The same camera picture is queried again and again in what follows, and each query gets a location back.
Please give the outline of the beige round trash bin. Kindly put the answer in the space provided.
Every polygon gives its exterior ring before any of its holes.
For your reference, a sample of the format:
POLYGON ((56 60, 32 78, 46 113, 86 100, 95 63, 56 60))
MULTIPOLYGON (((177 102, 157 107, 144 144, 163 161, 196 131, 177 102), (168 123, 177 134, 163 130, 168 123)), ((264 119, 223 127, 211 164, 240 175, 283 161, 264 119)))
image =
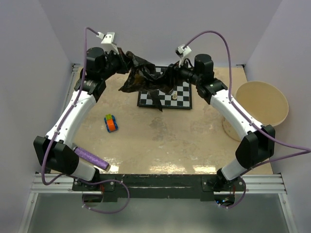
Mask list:
POLYGON ((287 117, 289 105, 284 94, 269 83, 251 81, 242 84, 234 94, 235 100, 263 125, 273 127, 287 117))

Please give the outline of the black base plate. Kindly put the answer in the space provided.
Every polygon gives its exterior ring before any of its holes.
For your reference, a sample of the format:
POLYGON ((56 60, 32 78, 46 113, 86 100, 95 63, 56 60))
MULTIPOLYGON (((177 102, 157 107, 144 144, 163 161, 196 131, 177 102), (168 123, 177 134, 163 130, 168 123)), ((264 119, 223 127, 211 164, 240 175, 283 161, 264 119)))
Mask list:
POLYGON ((86 184, 75 180, 72 189, 75 192, 103 195, 104 202, 116 202, 118 199, 199 199, 214 201, 243 192, 246 185, 242 179, 221 183, 217 175, 198 174, 100 174, 98 181, 103 184, 86 184))

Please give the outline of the black trash bag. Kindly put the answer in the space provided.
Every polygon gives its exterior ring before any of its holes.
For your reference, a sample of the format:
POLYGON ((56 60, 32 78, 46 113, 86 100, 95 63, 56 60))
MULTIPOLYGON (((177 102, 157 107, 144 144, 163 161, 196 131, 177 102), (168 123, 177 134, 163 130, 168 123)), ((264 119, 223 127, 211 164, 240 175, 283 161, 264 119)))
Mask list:
POLYGON ((177 85, 177 78, 172 69, 166 67, 162 73, 156 71, 155 64, 127 51, 125 57, 129 59, 130 72, 127 80, 119 89, 124 93, 147 91, 158 110, 162 111, 159 95, 160 90, 166 94, 173 91, 177 85))

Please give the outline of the purple glitter microphone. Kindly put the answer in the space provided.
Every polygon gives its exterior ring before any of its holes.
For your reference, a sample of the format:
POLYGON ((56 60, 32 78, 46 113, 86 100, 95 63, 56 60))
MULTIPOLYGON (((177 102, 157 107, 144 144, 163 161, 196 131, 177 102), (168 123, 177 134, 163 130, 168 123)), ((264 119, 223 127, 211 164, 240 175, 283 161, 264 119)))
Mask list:
POLYGON ((87 162, 90 162, 91 164, 95 165, 96 167, 99 167, 102 170, 108 171, 110 169, 109 162, 99 158, 98 156, 94 155, 93 153, 81 147, 75 147, 73 151, 82 159, 86 160, 87 162))

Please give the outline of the black white chessboard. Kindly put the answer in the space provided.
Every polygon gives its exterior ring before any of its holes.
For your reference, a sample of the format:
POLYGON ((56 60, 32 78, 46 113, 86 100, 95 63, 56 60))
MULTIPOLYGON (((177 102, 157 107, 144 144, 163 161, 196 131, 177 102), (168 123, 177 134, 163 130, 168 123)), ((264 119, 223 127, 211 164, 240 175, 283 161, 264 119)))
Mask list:
MULTIPOLYGON (((165 94, 160 90, 157 90, 155 93, 158 95, 163 109, 192 109, 192 89, 191 85, 187 82, 177 85, 171 94, 165 94), (177 92, 177 100, 172 99, 174 92, 177 92)), ((140 91, 138 93, 137 107, 157 108, 147 91, 140 91)))

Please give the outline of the aluminium rail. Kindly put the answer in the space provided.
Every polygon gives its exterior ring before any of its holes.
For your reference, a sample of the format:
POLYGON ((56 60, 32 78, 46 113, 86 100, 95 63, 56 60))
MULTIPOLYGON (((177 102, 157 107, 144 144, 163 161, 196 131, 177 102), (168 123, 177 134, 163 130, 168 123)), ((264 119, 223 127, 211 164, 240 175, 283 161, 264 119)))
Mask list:
MULTIPOLYGON (((246 192, 249 194, 286 194, 286 188, 281 175, 244 175, 246 192)), ((62 176, 54 183, 46 186, 41 181, 41 175, 36 174, 31 185, 31 193, 64 194, 73 192, 73 179, 62 176)))
POLYGON ((73 86, 74 83, 76 82, 76 75, 78 73, 78 70, 80 68, 81 64, 79 63, 72 63, 69 66, 69 70, 65 76, 65 81, 64 81, 64 87, 62 89, 62 94, 61 94, 61 104, 60 104, 60 110, 59 110, 59 116, 63 113, 65 110, 72 92, 73 92, 73 86))

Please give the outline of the white chess piece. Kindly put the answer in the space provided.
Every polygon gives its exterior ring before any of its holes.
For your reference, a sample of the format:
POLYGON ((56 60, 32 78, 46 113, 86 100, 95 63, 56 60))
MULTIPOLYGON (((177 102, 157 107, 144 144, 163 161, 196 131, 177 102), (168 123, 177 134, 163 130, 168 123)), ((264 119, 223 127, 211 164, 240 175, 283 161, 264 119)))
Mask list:
POLYGON ((173 93, 172 99, 173 99, 173 100, 177 100, 177 92, 174 92, 174 93, 173 93))

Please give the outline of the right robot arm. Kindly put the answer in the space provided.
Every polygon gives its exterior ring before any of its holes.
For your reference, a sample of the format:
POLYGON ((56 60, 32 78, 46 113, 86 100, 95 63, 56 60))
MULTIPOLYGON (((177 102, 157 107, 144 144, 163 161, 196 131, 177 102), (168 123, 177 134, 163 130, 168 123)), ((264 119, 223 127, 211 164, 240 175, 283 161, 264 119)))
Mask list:
POLYGON ((274 154, 275 130, 264 126, 243 109, 232 97, 227 86, 215 78, 214 63, 210 55, 198 54, 194 66, 171 64, 163 72, 175 81, 184 81, 196 87, 198 95, 218 110, 233 126, 241 142, 236 149, 236 158, 217 171, 212 182, 216 191, 227 191, 234 180, 247 173, 274 154))

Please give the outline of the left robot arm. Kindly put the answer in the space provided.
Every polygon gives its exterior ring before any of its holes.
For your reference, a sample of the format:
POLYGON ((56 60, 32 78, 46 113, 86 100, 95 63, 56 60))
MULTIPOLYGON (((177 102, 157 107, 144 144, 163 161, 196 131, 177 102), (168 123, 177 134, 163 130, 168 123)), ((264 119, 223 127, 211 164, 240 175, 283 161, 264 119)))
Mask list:
POLYGON ((84 180, 89 190, 100 187, 98 170, 80 158, 73 149, 73 140, 84 118, 106 88, 105 81, 116 73, 129 72, 131 60, 121 48, 90 48, 86 52, 86 68, 80 72, 71 100, 45 136, 37 136, 34 148, 41 172, 51 169, 84 180))

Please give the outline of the aluminium front rail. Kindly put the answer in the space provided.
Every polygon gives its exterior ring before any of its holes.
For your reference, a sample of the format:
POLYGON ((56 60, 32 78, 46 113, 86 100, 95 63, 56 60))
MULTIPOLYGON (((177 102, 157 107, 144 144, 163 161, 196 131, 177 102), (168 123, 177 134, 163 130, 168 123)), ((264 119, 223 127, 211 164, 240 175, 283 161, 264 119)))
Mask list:
MULTIPOLYGON (((286 188, 281 175, 244 175, 246 192, 249 194, 286 194, 286 188)), ((62 176, 54 183, 46 186, 41 181, 41 175, 36 174, 31 185, 31 193, 64 194, 73 192, 73 179, 62 176)))

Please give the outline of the aluminium left rail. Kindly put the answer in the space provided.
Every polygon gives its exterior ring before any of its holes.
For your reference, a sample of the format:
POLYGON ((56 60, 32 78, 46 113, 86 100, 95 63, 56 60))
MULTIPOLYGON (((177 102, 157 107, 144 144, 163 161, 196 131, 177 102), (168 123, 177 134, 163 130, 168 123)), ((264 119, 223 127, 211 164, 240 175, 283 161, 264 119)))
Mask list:
POLYGON ((65 81, 64 81, 64 87, 62 89, 62 94, 61 94, 61 104, 60 104, 60 110, 59 110, 59 116, 63 113, 65 110, 72 92, 73 92, 73 86, 74 83, 76 82, 76 75, 78 73, 78 70, 80 68, 81 64, 79 63, 72 63, 69 66, 69 70, 65 76, 65 81))

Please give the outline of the colourful toy block car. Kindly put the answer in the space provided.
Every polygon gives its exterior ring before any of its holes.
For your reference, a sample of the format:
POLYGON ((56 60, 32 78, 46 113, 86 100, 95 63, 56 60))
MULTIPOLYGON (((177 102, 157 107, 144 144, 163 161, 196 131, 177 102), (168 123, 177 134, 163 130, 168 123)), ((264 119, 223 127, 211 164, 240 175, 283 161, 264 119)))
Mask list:
POLYGON ((104 122, 106 125, 106 129, 109 133, 118 130, 118 125, 116 123, 116 119, 115 119, 114 115, 107 114, 104 118, 104 122))

